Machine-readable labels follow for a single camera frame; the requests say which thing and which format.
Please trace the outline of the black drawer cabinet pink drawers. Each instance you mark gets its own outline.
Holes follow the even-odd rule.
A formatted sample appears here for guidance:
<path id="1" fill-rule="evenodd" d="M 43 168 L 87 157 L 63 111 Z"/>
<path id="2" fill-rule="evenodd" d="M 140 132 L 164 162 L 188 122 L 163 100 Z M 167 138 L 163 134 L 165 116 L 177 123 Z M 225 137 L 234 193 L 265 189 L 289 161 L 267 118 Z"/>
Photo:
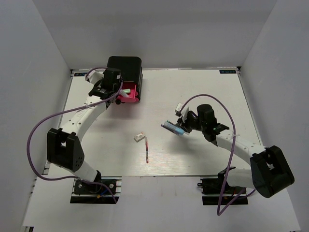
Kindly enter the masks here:
<path id="1" fill-rule="evenodd" d="M 137 103 L 140 101 L 142 87 L 142 60 L 133 56 L 111 56 L 107 63 L 108 68 L 115 68 L 121 71 L 123 78 L 122 90 L 129 89 L 128 97 L 118 95 L 115 103 Z"/>

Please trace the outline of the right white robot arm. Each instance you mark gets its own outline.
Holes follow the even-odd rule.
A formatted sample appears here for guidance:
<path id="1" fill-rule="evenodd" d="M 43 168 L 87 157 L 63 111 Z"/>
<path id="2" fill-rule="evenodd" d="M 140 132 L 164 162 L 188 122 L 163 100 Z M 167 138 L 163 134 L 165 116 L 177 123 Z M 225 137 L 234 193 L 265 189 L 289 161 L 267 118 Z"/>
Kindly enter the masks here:
<path id="1" fill-rule="evenodd" d="M 197 107 L 197 113 L 179 103 L 175 109 L 177 126 L 186 133 L 202 132 L 204 138 L 217 147 L 233 151 L 249 169 L 230 167 L 217 174 L 217 187 L 225 193 L 235 187 L 251 188 L 270 198 L 295 182 L 282 150 L 273 145 L 265 147 L 235 135 L 228 126 L 218 123 L 209 104 Z"/>

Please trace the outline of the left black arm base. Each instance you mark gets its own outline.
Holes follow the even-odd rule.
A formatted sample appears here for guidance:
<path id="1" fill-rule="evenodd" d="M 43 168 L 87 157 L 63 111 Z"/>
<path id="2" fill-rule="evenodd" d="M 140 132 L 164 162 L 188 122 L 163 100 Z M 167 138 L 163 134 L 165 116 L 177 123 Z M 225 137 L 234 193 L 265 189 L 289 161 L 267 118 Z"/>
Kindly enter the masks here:
<path id="1" fill-rule="evenodd" d="M 116 204 L 121 193 L 121 177 L 102 177 L 101 185 L 84 183 L 81 180 L 73 182 L 70 203 L 76 204 Z"/>

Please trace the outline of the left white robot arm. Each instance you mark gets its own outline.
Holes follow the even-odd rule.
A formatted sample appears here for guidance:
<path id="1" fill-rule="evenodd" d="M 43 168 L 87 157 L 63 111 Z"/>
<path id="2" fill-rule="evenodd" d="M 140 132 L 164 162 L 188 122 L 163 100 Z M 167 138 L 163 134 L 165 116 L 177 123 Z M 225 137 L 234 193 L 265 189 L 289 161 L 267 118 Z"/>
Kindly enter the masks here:
<path id="1" fill-rule="evenodd" d="M 106 68 L 103 73 L 91 69 L 85 79 L 93 85 L 83 106 L 59 129 L 50 129 L 47 134 L 47 160 L 85 182 L 92 193 L 101 190 L 99 171 L 84 159 L 81 141 L 93 122 L 106 111 L 118 97 L 123 79 L 121 71 Z"/>

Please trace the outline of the blue highlighter marker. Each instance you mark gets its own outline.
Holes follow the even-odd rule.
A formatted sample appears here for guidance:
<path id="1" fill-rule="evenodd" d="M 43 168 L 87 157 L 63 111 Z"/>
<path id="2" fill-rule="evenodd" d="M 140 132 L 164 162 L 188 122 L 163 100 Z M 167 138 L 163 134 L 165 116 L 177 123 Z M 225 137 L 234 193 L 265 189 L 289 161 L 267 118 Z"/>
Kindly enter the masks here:
<path id="1" fill-rule="evenodd" d="M 189 135 L 189 133 L 185 132 L 184 129 L 180 128 L 179 126 L 177 126 L 176 124 L 173 124 L 172 122 L 168 120 L 164 122 L 164 125 L 168 127 L 167 129 L 168 131 L 176 135 L 179 135 L 179 136 Z"/>

